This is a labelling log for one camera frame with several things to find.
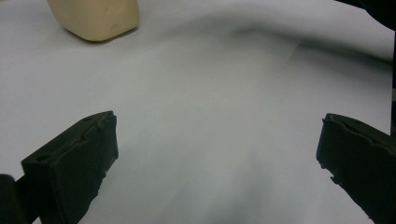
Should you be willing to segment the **beige square cup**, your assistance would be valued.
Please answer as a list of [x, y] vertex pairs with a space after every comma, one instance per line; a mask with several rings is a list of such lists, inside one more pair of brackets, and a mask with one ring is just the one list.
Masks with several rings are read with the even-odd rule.
[[101, 42], [139, 24], [137, 0], [47, 0], [61, 26], [82, 39]]

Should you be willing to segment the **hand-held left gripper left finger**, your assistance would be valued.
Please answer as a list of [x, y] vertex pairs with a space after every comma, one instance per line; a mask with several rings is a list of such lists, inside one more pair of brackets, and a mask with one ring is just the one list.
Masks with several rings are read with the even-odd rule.
[[21, 161], [30, 221], [81, 221], [119, 156], [116, 126], [111, 111], [88, 116]]

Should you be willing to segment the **white table mat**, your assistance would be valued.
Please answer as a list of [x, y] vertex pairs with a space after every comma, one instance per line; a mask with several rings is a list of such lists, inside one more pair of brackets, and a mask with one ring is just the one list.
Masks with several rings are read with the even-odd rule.
[[139, 0], [106, 43], [0, 1], [0, 174], [112, 111], [119, 158], [81, 224], [373, 224], [316, 159], [323, 118], [388, 132], [393, 32], [334, 0]]

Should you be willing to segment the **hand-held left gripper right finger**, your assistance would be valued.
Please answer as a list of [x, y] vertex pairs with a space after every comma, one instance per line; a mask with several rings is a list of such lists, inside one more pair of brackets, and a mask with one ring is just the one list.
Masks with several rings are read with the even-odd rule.
[[396, 138], [341, 115], [322, 122], [320, 166], [374, 224], [396, 224]]

